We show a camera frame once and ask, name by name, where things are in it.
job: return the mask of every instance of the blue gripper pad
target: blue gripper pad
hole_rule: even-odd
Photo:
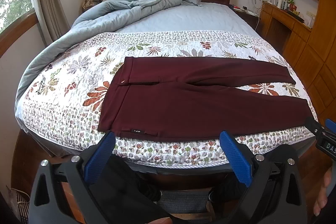
[[[219,136],[220,146],[225,153],[239,182],[249,187],[252,183],[252,167],[237,145],[239,144],[226,131]]]
[[[106,136],[104,141],[100,143],[99,147],[84,167],[84,181],[87,184],[97,182],[116,146],[116,137],[114,136],[114,133],[109,132],[107,134],[108,136]]]
[[[325,126],[330,129],[331,132],[336,133],[336,123],[330,119],[325,120]]]

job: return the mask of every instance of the power outlet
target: power outlet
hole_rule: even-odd
[[[309,16],[309,17],[313,18],[313,17],[315,17],[316,15],[314,15],[313,13],[311,13],[311,12],[307,11],[307,16]]]

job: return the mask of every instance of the metal screw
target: metal screw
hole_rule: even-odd
[[[48,160],[43,160],[43,161],[41,161],[41,165],[42,165],[42,166],[46,166],[48,163],[49,163]]]
[[[295,160],[293,160],[293,159],[288,159],[287,162],[288,162],[290,165],[294,165],[294,164],[295,164]]]
[[[71,161],[72,161],[72,162],[79,162],[80,159],[81,159],[80,156],[73,156],[73,157],[71,158]]]
[[[263,161],[265,159],[265,157],[263,155],[261,155],[261,154],[257,154],[255,156],[255,158],[256,158],[257,161]]]

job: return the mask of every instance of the floral bedspread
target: floral bedspread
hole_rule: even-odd
[[[264,83],[239,87],[269,96],[307,99],[293,69],[261,38],[225,31],[103,33],[71,47],[50,63],[26,91],[22,106],[25,125],[51,142],[76,150],[97,144],[100,107],[114,74],[126,56],[244,58],[288,67],[296,85]],[[304,127],[237,137],[253,153],[293,144],[313,135]],[[165,168],[195,168],[227,163],[219,140],[152,142],[118,138],[114,153],[130,161]]]

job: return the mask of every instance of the nightstand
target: nightstand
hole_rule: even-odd
[[[239,10],[233,10],[242,20],[244,20],[247,24],[249,24],[253,30],[256,29],[257,24],[258,24],[258,17],[251,15],[244,10],[239,11]]]

